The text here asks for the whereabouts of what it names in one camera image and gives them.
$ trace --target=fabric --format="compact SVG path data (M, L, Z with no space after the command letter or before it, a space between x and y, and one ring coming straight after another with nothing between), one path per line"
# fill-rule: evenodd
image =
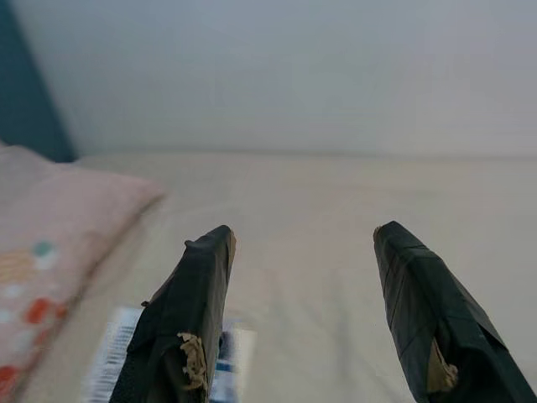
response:
M0 149L0 402L35 365L91 269L160 194L149 181Z
M371 236L393 219L442 256L537 388L537 161L163 152L77 164L156 180L167 197L102 261L22 402L78 403L115 308L139 306L180 241L223 222L237 235L224 317L257 333L242 401L414 402Z

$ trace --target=red dot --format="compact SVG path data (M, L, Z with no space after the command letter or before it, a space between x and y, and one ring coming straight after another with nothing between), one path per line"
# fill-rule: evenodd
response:
M26 311L25 319L28 323L41 323L52 303L46 298L38 298Z

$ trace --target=teal wall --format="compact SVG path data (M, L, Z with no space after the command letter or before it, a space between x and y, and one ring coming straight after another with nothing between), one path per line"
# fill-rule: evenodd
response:
M57 162L75 158L5 0L0 0L0 139L29 147Z

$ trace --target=bed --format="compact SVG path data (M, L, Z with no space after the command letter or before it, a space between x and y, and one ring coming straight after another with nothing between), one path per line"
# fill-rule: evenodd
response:
M167 191L99 264L20 401L80 401L117 306L137 306L183 241L237 235L227 315L258 334L244 401L411 402L386 325L373 230L397 219L487 310L537 389L537 161L116 154L77 165Z

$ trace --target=polka dot pillow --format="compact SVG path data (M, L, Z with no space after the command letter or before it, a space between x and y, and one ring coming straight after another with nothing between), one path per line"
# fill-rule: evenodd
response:
M10 152L16 158L8 158ZM0 154L0 194L11 195L0 203L0 403L5 403L50 343L91 269L161 192L149 181L56 165L20 148L5 147ZM26 169L21 161L29 162ZM2 178L6 172L9 177Z

